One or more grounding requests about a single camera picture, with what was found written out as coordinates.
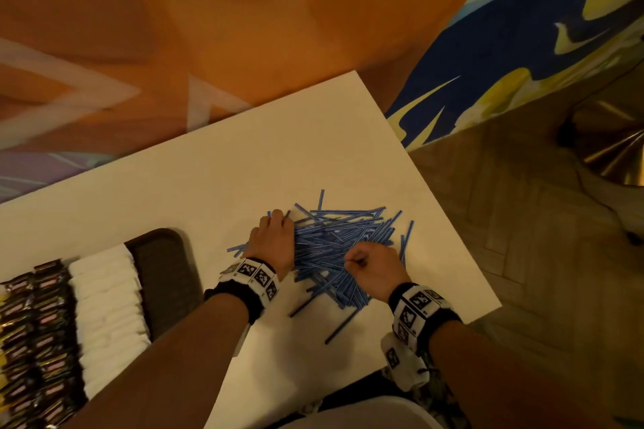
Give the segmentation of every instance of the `herringbone floor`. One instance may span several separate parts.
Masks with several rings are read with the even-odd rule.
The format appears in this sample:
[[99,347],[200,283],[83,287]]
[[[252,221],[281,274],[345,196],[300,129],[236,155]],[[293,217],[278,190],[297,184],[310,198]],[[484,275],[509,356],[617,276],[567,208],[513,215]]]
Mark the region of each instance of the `herringbone floor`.
[[[489,334],[611,414],[644,421],[644,246],[580,192],[574,162],[554,145],[574,94],[412,158],[503,303],[487,316]],[[644,215],[644,190],[634,193],[624,206]]]

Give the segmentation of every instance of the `white table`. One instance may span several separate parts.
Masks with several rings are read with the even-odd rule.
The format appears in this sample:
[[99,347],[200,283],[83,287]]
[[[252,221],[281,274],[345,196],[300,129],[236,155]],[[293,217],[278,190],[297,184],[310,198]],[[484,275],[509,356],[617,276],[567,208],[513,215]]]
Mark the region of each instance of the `white table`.
[[[211,287],[261,215],[314,208],[321,188],[325,207],[402,209],[394,238],[414,219],[410,275],[465,322],[500,307],[355,72],[0,205],[0,279],[170,227]],[[286,281],[253,326],[207,427],[262,425],[384,366],[387,305],[371,302],[326,346],[348,312],[323,296],[289,319],[305,284]]]

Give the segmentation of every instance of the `hand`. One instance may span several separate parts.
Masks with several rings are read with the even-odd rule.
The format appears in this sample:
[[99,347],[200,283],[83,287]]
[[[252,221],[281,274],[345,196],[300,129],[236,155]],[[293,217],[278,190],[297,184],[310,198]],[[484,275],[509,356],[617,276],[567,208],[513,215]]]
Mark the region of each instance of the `hand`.
[[344,268],[373,298],[387,303],[398,285],[410,282],[405,267],[392,247],[359,242],[344,255]]
[[260,227],[251,231],[244,258],[257,258],[270,264],[279,281],[293,269],[295,257],[295,224],[275,209],[270,217],[260,219]]

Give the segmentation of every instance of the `wristband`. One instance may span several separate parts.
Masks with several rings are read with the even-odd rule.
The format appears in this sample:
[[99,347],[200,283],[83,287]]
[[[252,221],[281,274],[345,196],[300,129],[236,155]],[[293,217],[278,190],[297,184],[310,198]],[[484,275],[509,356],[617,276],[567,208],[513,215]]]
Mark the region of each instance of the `wristband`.
[[262,313],[279,292],[279,279],[275,270],[266,262],[256,258],[246,258],[221,272],[219,283],[204,293],[208,300],[213,295],[228,293],[235,295],[249,313],[249,323],[261,317]]
[[396,287],[389,297],[393,333],[413,352],[427,352],[431,335],[447,321],[461,322],[451,304],[430,287],[411,282]]

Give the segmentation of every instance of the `forearm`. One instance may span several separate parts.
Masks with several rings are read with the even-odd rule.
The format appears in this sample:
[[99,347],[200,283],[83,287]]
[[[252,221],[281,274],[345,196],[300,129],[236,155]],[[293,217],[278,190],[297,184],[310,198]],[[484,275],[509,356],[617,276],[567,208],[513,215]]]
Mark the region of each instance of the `forearm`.
[[429,350],[475,429],[619,427],[605,412],[459,322],[440,327]]
[[202,429],[247,323],[241,300],[213,296],[152,344],[65,429]]

